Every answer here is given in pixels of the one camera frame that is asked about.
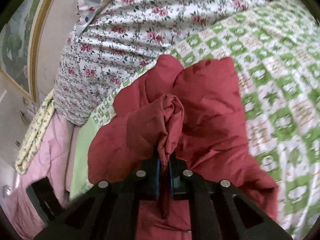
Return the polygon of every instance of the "wall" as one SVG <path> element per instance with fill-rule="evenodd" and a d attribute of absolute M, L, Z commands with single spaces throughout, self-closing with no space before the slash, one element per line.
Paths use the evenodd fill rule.
<path fill-rule="evenodd" d="M 14 98 L 19 98 L 21 102 L 15 102 Z M 0 205 L 2 208 L 4 208 L 4 186 L 8 185 L 11 188 L 14 186 L 16 171 L 13 167 L 19 150 L 15 141 L 22 143 L 28 128 L 20 118 L 19 109 L 22 111 L 24 109 L 21 98 L 20 92 L 0 73 Z"/>
<path fill-rule="evenodd" d="M 78 19 L 75 0 L 54 0 L 45 20 L 38 53 L 37 87 L 43 95 L 54 86 L 63 46 Z"/>

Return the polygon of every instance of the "red jacket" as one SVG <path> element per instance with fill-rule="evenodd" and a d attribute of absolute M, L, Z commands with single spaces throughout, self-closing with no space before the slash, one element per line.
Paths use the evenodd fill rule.
<path fill-rule="evenodd" d="M 116 117 L 98 131 L 88 155 L 89 180 L 123 180 L 158 145 L 166 167 L 170 154 L 205 179 L 228 179 L 272 219 L 277 185 L 248 153 L 238 78 L 230 57 L 183 69 L 169 56 L 114 101 Z M 169 201 L 165 219 L 155 202 L 140 202 L 136 239 L 191 239 L 187 201 Z"/>

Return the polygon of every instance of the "metal screw head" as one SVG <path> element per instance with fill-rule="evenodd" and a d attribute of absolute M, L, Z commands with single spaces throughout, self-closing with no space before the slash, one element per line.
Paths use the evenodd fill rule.
<path fill-rule="evenodd" d="M 99 187 L 99 188 L 106 188 L 106 187 L 108 187 L 108 185 L 109 185 L 109 183 L 108 183 L 107 181 L 105 181 L 105 180 L 100 181 L 100 182 L 98 183 L 98 187 Z"/>
<path fill-rule="evenodd" d="M 146 172 L 142 171 L 142 170 L 141 171 L 137 171 L 136 175 L 137 175 L 137 177 L 144 177 L 146 175 Z"/>
<path fill-rule="evenodd" d="M 221 186 L 223 187 L 229 187 L 231 185 L 230 181 L 224 179 L 220 182 Z"/>
<path fill-rule="evenodd" d="M 191 170 L 184 170 L 183 171 L 184 176 L 190 177 L 192 174 L 193 174 L 193 172 Z"/>

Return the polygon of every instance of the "gold frame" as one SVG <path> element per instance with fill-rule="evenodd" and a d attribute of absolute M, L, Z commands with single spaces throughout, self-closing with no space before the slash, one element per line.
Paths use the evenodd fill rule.
<path fill-rule="evenodd" d="M 40 8 L 38 7 L 38 14 L 35 15 L 35 19 L 31 28 L 31 42 L 29 41 L 28 49 L 28 80 L 29 80 L 29 92 L 33 102 L 37 102 L 37 82 L 36 82 L 36 65 L 38 60 L 39 43 L 41 39 L 42 30 L 44 27 L 45 19 L 50 11 L 50 7 L 53 0 L 41 0 Z"/>
<path fill-rule="evenodd" d="M 23 96 L 28 99 L 28 101 L 32 101 L 31 95 L 25 91 L 24 88 L 20 86 L 6 71 L 0 68 L 0 73 L 2 73 L 3 77 L 6 78 L 12 85 L 14 85 L 23 94 Z"/>

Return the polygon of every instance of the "picture frame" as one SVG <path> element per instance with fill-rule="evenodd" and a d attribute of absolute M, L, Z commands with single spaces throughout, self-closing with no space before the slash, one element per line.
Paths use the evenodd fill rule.
<path fill-rule="evenodd" d="M 0 72 L 25 98 L 37 103 L 38 46 L 53 0 L 20 0 L 20 2 L 16 11 L 12 12 L 11 18 L 0 30 Z M 10 7 L 12 5 L 9 5 L 7 11 L 4 10 L 6 15 Z"/>

